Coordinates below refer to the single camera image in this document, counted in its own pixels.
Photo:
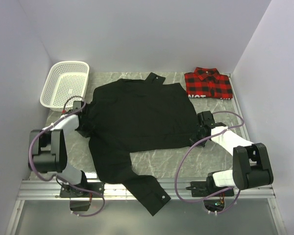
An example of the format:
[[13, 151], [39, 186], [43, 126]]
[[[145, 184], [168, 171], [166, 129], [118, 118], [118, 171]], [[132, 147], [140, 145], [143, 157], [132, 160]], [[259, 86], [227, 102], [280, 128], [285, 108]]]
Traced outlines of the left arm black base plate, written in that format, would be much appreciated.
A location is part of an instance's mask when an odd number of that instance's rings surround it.
[[59, 197], [60, 198], [100, 198], [104, 193], [103, 182], [90, 182], [87, 185], [86, 191], [77, 190], [69, 185], [62, 184]]

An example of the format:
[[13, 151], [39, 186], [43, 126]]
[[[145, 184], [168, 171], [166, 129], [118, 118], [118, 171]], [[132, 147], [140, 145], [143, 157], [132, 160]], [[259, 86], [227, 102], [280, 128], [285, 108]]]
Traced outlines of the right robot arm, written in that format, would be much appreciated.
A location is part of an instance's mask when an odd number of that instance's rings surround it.
[[273, 183], [273, 172], [264, 144], [253, 143], [238, 136], [223, 123], [199, 126], [191, 139], [194, 146], [204, 146], [207, 140], [220, 145], [232, 156], [231, 170], [210, 174], [212, 180], [206, 183], [210, 195], [218, 195], [223, 187], [245, 190]]

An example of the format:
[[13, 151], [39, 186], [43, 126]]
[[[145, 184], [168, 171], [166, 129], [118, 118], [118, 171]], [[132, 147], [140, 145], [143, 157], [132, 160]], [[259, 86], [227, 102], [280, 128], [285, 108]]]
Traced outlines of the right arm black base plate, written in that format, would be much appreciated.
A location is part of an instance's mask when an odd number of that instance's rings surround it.
[[206, 197], [222, 189], [226, 189], [226, 187], [220, 188], [207, 181], [192, 181], [190, 185], [186, 187], [186, 190], [191, 191], [192, 197]]

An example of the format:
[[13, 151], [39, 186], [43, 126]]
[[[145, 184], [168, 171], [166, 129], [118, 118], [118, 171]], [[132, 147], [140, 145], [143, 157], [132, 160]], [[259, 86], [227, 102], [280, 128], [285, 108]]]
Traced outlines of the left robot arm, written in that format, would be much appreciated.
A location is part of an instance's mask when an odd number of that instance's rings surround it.
[[52, 179], [68, 185], [83, 197], [91, 193], [85, 172], [68, 163], [65, 136], [79, 128], [78, 110], [63, 114], [56, 122], [29, 134], [28, 167], [43, 182]]

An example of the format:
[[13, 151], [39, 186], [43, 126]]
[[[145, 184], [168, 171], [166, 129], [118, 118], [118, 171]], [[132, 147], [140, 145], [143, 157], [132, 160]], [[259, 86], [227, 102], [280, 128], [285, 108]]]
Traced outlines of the black long sleeve shirt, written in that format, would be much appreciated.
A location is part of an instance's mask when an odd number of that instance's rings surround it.
[[86, 106], [93, 127], [89, 149], [102, 182], [122, 184], [157, 214], [170, 200], [155, 177], [138, 175], [130, 154], [190, 146], [198, 119], [179, 83], [165, 84], [151, 73], [146, 79], [119, 79], [95, 88]]

